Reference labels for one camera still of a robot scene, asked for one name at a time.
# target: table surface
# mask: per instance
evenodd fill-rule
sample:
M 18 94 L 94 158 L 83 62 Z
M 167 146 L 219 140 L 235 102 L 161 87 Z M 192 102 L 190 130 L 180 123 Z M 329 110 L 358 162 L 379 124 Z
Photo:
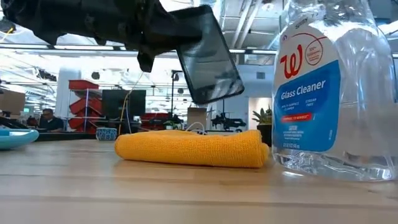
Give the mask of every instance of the table surface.
M 0 152 L 0 223 L 396 223 L 396 182 L 352 183 L 280 166 L 123 161 L 113 143 L 36 142 Z

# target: fluorescent light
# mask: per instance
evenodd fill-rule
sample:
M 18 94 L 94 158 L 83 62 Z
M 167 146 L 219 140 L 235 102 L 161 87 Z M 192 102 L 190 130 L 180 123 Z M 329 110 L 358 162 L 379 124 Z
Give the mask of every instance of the fluorescent light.
M 114 87 L 114 86 L 122 86 L 122 85 L 120 85 L 120 84 L 102 84 L 102 83 L 98 83 L 97 85 L 99 85 L 99 86 L 103 86 L 103 87 L 106 87 L 106 86 L 110 86 L 110 87 Z
M 233 53 L 233 54 L 244 54 L 245 50 L 241 50 L 241 49 L 230 49 L 229 52 Z
M 5 49 L 48 49 L 46 45 L 39 44 L 0 44 Z
M 4 84 L 8 85 L 57 85 L 56 82 L 48 82 L 48 83 L 39 83 L 39 82 L 7 82 L 4 81 Z
M 78 45 L 55 45 L 59 50 L 113 50 L 112 46 L 78 46 Z
M 255 31 L 255 30 L 252 30 L 251 34 L 274 35 L 273 32 L 263 32 L 263 31 Z
M 252 54 L 271 54 L 276 55 L 276 50 L 252 50 Z

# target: computer monitor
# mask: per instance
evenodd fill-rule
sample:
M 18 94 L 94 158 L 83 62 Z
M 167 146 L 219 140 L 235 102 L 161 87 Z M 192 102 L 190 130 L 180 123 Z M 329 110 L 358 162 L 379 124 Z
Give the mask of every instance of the computer monitor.
M 102 91 L 102 114 L 107 118 L 120 118 L 124 99 L 129 90 L 103 90 Z M 140 116 L 145 114 L 146 107 L 145 90 L 133 90 L 128 97 L 129 116 Z

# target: yellow microfiber cloth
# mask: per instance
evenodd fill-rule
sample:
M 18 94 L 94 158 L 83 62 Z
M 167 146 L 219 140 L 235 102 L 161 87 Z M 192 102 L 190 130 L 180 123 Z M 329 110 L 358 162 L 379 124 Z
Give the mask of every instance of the yellow microfiber cloth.
M 125 134 L 114 148 L 127 160 L 245 168 L 262 167 L 269 152 L 257 130 L 231 136 L 177 130 Z

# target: smartphone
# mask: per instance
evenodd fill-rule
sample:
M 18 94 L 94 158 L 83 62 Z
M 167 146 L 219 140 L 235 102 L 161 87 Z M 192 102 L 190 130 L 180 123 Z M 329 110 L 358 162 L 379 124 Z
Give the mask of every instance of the smartphone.
M 177 47 L 192 101 L 204 105 L 244 91 L 239 72 L 211 7 L 170 12 L 179 22 L 201 30 L 201 41 Z

